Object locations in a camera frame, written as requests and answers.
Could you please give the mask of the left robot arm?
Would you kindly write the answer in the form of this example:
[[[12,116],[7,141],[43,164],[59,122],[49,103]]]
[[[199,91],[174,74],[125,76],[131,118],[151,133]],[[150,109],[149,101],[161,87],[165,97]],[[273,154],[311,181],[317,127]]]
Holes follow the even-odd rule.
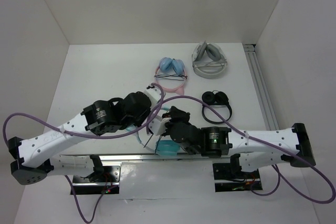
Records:
[[[47,133],[27,140],[8,141],[14,157],[10,169],[21,185],[37,183],[51,175],[80,176],[99,181],[105,170],[98,155],[62,156],[60,153],[87,139],[115,133],[131,125],[141,126],[155,106],[149,94],[132,92],[123,98],[98,100],[73,119]]]

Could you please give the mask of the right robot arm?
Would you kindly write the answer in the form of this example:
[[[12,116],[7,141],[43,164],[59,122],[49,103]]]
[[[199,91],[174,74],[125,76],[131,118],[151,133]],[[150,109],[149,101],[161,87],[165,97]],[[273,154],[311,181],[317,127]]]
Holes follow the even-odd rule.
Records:
[[[261,167],[288,163],[292,167],[315,166],[310,140],[304,124],[278,131],[243,131],[229,127],[192,125],[187,112],[171,107],[164,135],[188,155],[229,159],[229,172],[235,178]]]

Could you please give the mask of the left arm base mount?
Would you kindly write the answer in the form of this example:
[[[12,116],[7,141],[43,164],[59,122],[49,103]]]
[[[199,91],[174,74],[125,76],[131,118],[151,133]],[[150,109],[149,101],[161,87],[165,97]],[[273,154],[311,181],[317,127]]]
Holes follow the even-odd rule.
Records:
[[[105,162],[99,155],[74,156],[72,185],[77,195],[119,193],[120,162]]]

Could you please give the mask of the teal cat-ear headphones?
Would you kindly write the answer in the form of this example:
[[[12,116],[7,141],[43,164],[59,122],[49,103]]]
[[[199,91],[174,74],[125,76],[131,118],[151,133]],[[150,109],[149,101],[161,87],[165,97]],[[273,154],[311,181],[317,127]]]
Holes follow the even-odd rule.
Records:
[[[158,136],[159,139],[155,143],[155,148],[148,147],[150,139],[155,135],[150,134],[149,139],[145,143],[142,142],[138,132],[133,133],[133,135],[135,136],[138,143],[142,145],[144,149],[159,156],[176,156],[181,148],[177,143],[175,143],[171,139],[162,139],[163,134]]]

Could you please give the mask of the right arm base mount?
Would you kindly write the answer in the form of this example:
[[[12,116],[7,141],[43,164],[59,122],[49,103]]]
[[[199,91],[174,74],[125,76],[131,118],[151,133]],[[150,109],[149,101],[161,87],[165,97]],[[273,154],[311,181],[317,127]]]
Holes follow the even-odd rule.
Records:
[[[240,165],[240,154],[233,155],[228,163],[213,163],[215,192],[262,190],[259,170],[243,172]]]

